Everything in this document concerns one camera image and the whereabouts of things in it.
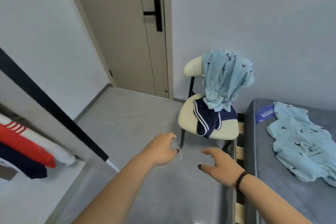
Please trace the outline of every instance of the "light blue clothing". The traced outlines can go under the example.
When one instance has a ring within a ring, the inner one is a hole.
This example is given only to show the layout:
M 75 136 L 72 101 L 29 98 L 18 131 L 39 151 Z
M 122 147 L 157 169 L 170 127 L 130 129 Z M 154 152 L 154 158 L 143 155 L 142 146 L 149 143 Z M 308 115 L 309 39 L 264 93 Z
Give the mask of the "light blue clothing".
M 231 111 L 231 103 L 241 87 L 253 82 L 252 63 L 233 52 L 210 51 L 202 55 L 202 77 L 205 87 L 204 103 L 219 112 Z
M 308 111 L 274 102 L 277 120 L 266 129 L 275 139 L 276 157 L 305 182 L 322 177 L 336 187 L 336 144 L 331 134 L 309 120 Z

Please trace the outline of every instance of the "navy blue clothing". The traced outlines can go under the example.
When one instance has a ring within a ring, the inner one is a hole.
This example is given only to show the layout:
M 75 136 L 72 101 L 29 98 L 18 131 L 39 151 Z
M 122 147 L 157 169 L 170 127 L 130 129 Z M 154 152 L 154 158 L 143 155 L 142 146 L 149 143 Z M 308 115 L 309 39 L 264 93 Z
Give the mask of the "navy blue clothing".
M 223 120 L 237 120 L 237 114 L 233 107 L 230 112 L 224 109 L 215 112 L 208 108 L 203 98 L 195 99 L 193 102 L 194 114 L 198 120 L 196 131 L 200 136 L 209 138 L 214 129 L 221 129 Z
M 0 158 L 16 166 L 30 179 L 45 178 L 48 176 L 47 169 L 44 165 L 31 160 L 2 142 L 0 142 Z

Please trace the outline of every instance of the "bed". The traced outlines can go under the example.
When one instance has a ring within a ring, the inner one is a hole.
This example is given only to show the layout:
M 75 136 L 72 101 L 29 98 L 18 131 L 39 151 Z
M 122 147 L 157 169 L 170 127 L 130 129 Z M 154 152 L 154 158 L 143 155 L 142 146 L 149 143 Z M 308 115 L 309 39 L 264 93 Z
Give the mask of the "bed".
M 274 139 L 266 131 L 266 127 L 276 120 L 275 117 L 255 125 L 255 113 L 272 103 L 266 99 L 255 99 L 246 111 L 246 170 L 252 171 L 314 224 L 336 223 L 336 188 L 326 184 L 322 178 L 301 182 L 278 161 L 272 150 Z M 336 111 L 294 106 L 307 109 L 309 119 L 327 129 L 336 142 Z M 247 224 L 265 223 L 248 200 L 245 200 L 245 216 Z

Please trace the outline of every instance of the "chair leg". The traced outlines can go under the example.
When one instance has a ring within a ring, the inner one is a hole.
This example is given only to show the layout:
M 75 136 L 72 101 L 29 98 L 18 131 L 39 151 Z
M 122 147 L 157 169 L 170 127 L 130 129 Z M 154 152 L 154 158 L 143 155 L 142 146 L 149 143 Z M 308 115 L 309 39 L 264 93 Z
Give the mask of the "chair leg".
M 181 145 L 180 145 L 181 150 L 183 149 L 184 135 L 185 135 L 185 133 L 186 133 L 186 131 L 184 129 L 182 129 L 182 132 L 181 132 Z
M 226 152 L 227 149 L 229 148 L 232 140 L 227 140 L 222 148 L 222 151 Z

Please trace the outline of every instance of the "chair backrest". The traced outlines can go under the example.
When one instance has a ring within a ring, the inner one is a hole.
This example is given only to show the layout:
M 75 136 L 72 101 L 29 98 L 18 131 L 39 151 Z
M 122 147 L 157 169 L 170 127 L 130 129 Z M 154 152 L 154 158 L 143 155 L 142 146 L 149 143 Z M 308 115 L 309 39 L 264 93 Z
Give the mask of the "chair backrest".
M 184 76 L 200 76 L 202 74 L 202 56 L 192 59 L 183 69 Z

